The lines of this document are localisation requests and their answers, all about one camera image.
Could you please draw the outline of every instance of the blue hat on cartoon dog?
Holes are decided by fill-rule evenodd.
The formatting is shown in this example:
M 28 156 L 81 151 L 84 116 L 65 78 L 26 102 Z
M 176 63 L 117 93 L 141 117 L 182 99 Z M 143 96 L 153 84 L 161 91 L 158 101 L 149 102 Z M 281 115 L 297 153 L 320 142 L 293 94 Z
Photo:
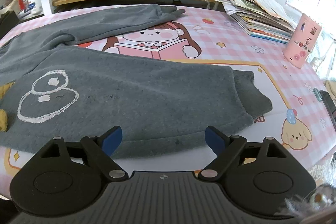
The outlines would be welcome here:
M 295 109 L 289 109 L 287 110 L 287 121 L 290 123 L 290 124 L 296 124 L 296 119 L 295 119 L 295 114 L 296 110 Z

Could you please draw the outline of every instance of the yellow star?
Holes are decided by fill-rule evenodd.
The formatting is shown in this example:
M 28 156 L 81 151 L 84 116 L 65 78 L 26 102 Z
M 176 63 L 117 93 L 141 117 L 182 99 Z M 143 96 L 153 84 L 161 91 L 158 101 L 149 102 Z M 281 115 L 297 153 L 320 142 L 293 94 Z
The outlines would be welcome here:
M 221 48 L 226 48 L 225 43 L 217 42 L 216 45 L 220 46 Z
M 17 161 L 20 158 L 20 155 L 19 155 L 18 152 L 16 152 L 13 157 L 14 157 L 15 161 Z

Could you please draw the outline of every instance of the pink headband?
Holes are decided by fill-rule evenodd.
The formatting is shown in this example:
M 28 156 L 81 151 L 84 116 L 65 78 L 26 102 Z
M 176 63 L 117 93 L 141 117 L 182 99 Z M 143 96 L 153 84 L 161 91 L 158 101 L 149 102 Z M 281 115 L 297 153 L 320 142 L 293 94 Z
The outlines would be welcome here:
M 172 22 L 166 22 L 166 24 L 169 25 L 170 27 L 173 27 L 175 30 L 178 29 L 178 27 Z

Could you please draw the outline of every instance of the pink pen holder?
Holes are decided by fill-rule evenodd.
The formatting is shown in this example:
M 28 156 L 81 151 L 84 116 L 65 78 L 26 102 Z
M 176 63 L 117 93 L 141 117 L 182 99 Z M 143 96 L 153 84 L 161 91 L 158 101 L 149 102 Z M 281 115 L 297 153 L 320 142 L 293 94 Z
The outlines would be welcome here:
M 303 14 L 283 55 L 295 67 L 301 68 L 317 41 L 322 27 Z

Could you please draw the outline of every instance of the stack of papers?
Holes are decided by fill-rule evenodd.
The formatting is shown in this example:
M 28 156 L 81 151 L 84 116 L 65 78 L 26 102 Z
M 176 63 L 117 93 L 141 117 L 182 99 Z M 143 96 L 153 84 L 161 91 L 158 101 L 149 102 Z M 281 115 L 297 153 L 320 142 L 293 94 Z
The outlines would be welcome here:
M 274 0 L 216 0 L 252 37 L 287 44 L 296 23 L 288 17 L 283 7 Z

